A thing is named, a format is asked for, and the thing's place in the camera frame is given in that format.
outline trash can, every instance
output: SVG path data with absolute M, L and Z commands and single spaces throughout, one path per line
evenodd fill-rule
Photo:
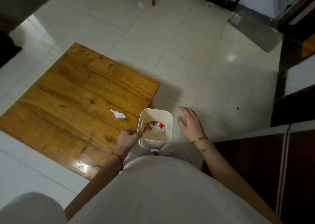
M 172 138 L 173 116 L 165 110 L 144 109 L 139 117 L 138 131 L 143 131 L 146 124 L 150 124 L 152 121 L 164 124 L 165 130 L 157 134 L 146 130 L 138 143 L 143 148 L 161 149 Z

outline crumpled paper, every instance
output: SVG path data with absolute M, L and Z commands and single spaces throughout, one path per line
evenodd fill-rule
M 123 114 L 123 113 L 120 113 L 118 111 L 114 111 L 111 109 L 111 112 L 114 113 L 115 117 L 118 119 L 118 118 L 122 118 L 122 119 L 125 119 L 126 116 Z

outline wooden table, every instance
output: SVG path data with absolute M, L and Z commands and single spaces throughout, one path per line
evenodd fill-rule
M 78 43 L 0 117 L 0 129 L 91 179 L 160 83 Z M 111 109 L 123 112 L 117 119 Z

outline jeans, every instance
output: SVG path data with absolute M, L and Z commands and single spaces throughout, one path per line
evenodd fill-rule
M 148 149 L 144 151 L 142 154 L 140 154 L 139 157 L 142 157 L 142 156 L 160 156 L 160 154 L 157 151 L 152 152 Z M 193 162 L 184 153 L 179 152 L 179 151 L 172 151 L 168 155 L 166 155 L 166 157 L 178 158 L 180 160 L 186 161 L 194 165 Z

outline red string bracelet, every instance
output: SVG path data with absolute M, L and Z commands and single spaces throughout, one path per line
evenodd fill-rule
M 121 170 L 120 171 L 122 171 L 124 169 L 124 160 L 123 160 L 123 158 L 120 157 L 120 155 L 118 155 L 118 154 L 112 153 L 111 156 L 113 156 L 113 155 L 117 156 L 120 159 L 120 161 L 121 161 Z

